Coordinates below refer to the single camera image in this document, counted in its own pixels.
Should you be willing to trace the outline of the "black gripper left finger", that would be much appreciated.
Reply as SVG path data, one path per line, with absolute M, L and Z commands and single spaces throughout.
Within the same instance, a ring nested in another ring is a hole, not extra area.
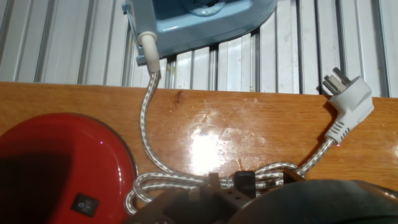
M 140 209 L 132 209 L 128 224 L 153 223 L 228 223 L 252 200 L 252 174 L 237 172 L 221 179 L 217 173 L 208 177 L 182 176 L 176 183 L 154 182 L 134 185 L 134 195 L 144 201 L 146 190 L 166 191 L 149 200 Z

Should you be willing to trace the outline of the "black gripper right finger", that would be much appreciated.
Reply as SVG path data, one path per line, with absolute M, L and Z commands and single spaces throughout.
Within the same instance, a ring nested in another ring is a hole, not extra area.
M 296 173 L 294 170 L 284 169 L 282 173 L 283 173 L 282 179 L 284 184 L 291 184 L 295 182 L 305 181 L 305 178 Z

